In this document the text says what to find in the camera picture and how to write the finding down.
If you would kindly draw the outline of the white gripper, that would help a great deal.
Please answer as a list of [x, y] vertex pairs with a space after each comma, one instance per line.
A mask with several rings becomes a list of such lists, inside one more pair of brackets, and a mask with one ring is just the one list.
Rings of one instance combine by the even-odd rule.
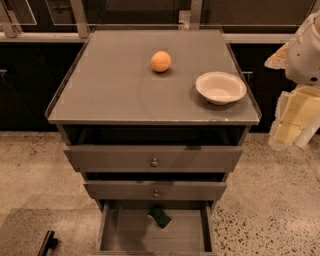
[[276, 151], [303, 148], [320, 128], [320, 87], [311, 86], [320, 84], [320, 13], [311, 14], [264, 66], [285, 69], [286, 77], [298, 84], [281, 93], [268, 143]]

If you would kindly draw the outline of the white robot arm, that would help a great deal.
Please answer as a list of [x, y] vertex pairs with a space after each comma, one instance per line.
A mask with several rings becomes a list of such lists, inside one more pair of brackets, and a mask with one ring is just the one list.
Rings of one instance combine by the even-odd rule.
[[297, 84], [278, 98], [269, 145], [274, 150], [304, 147], [320, 127], [320, 10], [309, 15], [292, 39], [266, 61]]

